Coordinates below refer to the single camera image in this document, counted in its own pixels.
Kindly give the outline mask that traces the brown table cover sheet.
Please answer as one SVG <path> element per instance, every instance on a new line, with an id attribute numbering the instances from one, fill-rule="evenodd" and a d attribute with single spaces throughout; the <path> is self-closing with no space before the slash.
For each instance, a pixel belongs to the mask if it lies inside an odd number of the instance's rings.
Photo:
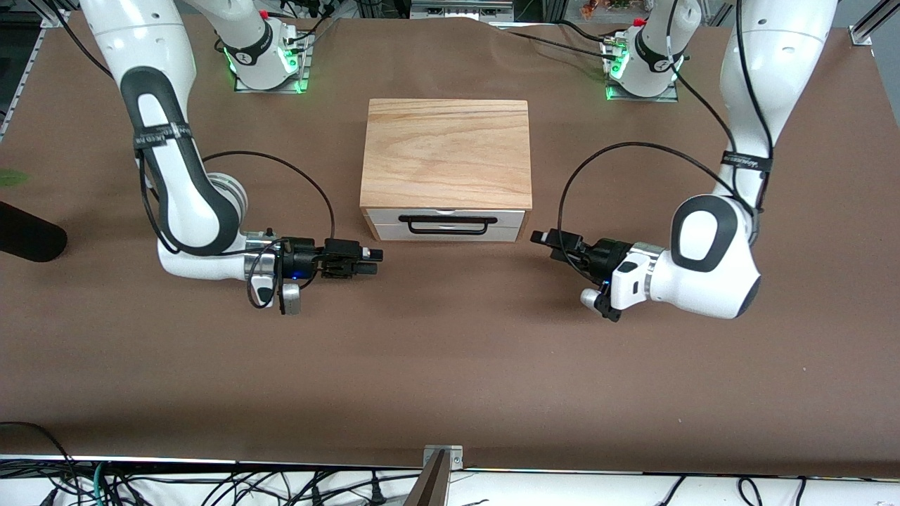
<path id="1" fill-rule="evenodd" d="M 359 209 L 373 97 L 527 100 L 533 210 L 515 244 L 373 245 L 375 276 L 321 280 L 300 315 L 241 282 L 161 269 L 115 83 L 49 30 L 0 142 L 8 202 L 67 231 L 63 256 L 0 255 L 0 422 L 72 455 L 418 467 L 900 476 L 900 129 L 872 49 L 830 33 L 775 148 L 739 319 L 636 305 L 611 323 L 528 242 L 572 170 L 658 142 L 716 167 L 724 134 L 687 95 L 605 100 L 587 56 L 476 20 L 341 20 L 303 95 L 234 93 L 196 51 L 203 154 L 256 150 L 323 186 L 337 236 Z"/>

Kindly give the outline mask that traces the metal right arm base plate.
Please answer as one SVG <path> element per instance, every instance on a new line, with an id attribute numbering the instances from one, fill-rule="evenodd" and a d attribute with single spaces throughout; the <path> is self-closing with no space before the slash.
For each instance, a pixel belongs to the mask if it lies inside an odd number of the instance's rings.
<path id="1" fill-rule="evenodd" d="M 299 36 L 295 26 L 282 26 L 278 36 L 279 57 L 283 68 L 284 80 L 278 86 L 270 89 L 254 89 L 248 86 L 241 78 L 238 64 L 228 51 L 225 56 L 229 62 L 229 70 L 233 76 L 233 90 L 236 93 L 269 93 L 269 95 L 302 95 L 309 86 L 309 74 L 312 64 L 312 42 L 314 36 L 296 41 Z"/>

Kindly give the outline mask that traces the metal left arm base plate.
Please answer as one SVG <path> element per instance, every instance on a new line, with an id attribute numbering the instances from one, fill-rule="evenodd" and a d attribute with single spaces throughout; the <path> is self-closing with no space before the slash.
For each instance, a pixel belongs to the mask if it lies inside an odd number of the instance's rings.
<path id="1" fill-rule="evenodd" d="M 631 102 L 641 103 L 677 103 L 679 97 L 677 86 L 672 83 L 670 83 L 658 96 L 643 97 L 628 92 L 620 83 L 614 80 L 608 80 L 607 83 L 605 83 L 605 99 L 630 100 Z"/>

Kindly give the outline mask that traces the aluminium frame profile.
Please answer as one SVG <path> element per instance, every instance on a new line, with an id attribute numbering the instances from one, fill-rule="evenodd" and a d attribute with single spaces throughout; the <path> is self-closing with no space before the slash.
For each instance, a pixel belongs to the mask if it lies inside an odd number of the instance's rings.
<path id="1" fill-rule="evenodd" d="M 851 43 L 855 47 L 871 46 L 871 36 L 897 13 L 900 13 L 900 0 L 877 0 L 855 25 L 849 26 Z"/>
<path id="2" fill-rule="evenodd" d="M 78 0 L 0 0 L 0 142 L 47 32 L 78 8 Z"/>

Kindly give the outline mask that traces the small metal bracket plate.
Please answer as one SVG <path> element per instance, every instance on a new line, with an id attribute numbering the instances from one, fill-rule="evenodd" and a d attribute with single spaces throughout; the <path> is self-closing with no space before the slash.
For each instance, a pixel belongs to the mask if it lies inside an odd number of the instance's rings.
<path id="1" fill-rule="evenodd" d="M 423 451 L 423 468 L 428 464 L 432 455 L 444 450 L 449 458 L 449 468 L 452 472 L 463 470 L 463 446 L 460 445 L 426 445 Z"/>

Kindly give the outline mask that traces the wooden drawer cabinet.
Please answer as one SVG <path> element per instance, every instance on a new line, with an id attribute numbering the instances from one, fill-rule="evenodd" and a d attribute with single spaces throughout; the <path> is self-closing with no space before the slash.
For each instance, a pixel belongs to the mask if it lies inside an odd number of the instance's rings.
<path id="1" fill-rule="evenodd" d="M 359 206 L 532 210 L 526 100 L 369 100 Z"/>

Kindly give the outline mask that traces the black cylindrical object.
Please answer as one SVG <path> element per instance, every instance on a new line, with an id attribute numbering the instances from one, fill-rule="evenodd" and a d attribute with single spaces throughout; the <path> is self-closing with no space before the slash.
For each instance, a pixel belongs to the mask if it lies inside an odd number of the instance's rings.
<path id="1" fill-rule="evenodd" d="M 57 259 L 67 244 L 64 228 L 0 202 L 0 251 L 43 263 Z"/>

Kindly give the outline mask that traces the grey metal mounting bar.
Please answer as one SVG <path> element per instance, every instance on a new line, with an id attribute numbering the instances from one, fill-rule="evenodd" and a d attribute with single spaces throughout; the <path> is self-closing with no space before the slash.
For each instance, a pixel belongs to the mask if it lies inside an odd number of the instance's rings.
<path id="1" fill-rule="evenodd" d="M 446 506 L 453 463 L 449 446 L 425 449 L 424 467 L 403 506 Z"/>

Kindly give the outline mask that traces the white drawer with black handle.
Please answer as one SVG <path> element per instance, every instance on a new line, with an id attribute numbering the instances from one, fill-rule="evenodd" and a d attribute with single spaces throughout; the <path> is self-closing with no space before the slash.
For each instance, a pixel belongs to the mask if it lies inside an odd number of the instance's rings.
<path id="1" fill-rule="evenodd" d="M 368 217 L 380 237 L 389 226 L 412 235 L 482 236 L 494 231 L 518 231 L 524 210 L 370 209 Z"/>

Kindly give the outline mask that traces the grey power strip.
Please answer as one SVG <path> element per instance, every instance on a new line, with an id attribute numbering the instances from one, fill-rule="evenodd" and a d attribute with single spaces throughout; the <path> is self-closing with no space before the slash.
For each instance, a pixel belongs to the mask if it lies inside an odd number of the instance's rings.
<path id="1" fill-rule="evenodd" d="M 409 19 L 463 17 L 481 22 L 514 22 L 513 0 L 411 0 Z"/>

